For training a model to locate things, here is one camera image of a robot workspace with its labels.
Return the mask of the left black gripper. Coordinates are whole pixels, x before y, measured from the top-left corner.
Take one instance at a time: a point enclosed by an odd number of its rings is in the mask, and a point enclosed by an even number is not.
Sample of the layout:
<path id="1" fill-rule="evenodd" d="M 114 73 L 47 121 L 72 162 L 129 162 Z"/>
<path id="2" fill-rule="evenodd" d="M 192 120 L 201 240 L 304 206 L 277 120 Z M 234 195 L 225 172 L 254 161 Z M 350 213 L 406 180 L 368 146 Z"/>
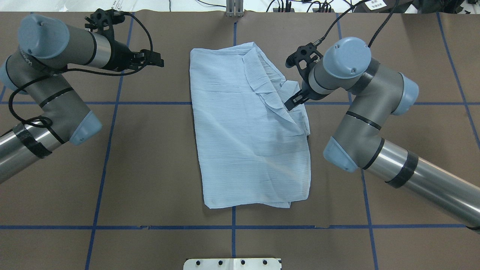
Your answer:
<path id="1" fill-rule="evenodd" d="M 124 70 L 139 70 L 142 66 L 157 66 L 163 68 L 164 60 L 161 53 L 148 49 L 139 52 L 131 51 L 127 45 L 113 40 L 111 43 L 110 70 L 121 72 Z"/>

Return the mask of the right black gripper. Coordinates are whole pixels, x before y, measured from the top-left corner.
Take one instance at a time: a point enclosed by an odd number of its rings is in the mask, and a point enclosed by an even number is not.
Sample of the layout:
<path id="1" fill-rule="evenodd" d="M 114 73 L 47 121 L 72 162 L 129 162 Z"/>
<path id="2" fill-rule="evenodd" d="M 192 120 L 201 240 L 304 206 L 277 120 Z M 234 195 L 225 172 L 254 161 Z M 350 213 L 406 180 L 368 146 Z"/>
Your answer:
<path id="1" fill-rule="evenodd" d="M 307 82 L 302 82 L 301 84 L 301 91 L 297 92 L 293 96 L 291 96 L 286 102 L 284 102 L 284 106 L 287 111 L 291 111 L 295 107 L 307 102 L 308 100 L 314 100 L 315 98 L 315 91 L 310 87 Z"/>

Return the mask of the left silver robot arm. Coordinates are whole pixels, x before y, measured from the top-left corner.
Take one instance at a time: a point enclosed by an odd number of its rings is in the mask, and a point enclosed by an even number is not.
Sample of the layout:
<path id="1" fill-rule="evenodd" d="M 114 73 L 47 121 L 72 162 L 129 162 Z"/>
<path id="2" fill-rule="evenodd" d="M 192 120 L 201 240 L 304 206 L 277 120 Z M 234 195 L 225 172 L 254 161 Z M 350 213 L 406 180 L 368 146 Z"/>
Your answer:
<path id="1" fill-rule="evenodd" d="M 17 50 L 1 66 L 1 82 L 12 91 L 7 106 L 18 123 L 1 136 L 1 182 L 70 142 L 80 145 L 102 128 L 92 110 L 63 76 L 67 72 L 121 77 L 146 66 L 164 66 L 153 50 L 134 52 L 115 39 L 114 25 L 130 12 L 97 9 L 84 28 L 29 14 L 18 29 Z"/>

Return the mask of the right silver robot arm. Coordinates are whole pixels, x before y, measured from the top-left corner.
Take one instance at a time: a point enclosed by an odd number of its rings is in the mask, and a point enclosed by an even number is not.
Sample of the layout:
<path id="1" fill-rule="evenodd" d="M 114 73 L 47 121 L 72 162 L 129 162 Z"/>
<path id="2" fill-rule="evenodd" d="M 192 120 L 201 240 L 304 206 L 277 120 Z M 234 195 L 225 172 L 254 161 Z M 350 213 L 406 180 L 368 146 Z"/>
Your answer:
<path id="1" fill-rule="evenodd" d="M 339 88 L 354 95 L 324 149 L 324 158 L 344 171 L 361 168 L 393 188 L 409 190 L 479 233 L 478 186 L 380 136 L 390 115 L 402 115 L 413 106 L 418 85 L 380 64 L 360 38 L 345 37 L 324 54 L 317 51 L 319 44 L 318 40 L 299 46 L 287 57 L 286 67 L 298 69 L 302 86 L 285 106 L 291 111 Z"/>

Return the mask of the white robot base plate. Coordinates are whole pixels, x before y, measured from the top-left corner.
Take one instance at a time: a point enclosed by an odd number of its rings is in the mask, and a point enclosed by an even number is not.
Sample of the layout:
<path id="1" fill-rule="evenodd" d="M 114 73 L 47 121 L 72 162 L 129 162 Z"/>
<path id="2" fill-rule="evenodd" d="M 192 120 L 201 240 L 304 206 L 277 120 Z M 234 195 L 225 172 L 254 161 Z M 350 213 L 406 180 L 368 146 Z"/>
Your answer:
<path id="1" fill-rule="evenodd" d="M 282 270 L 280 258 L 197 258 L 188 259 L 184 270 Z"/>

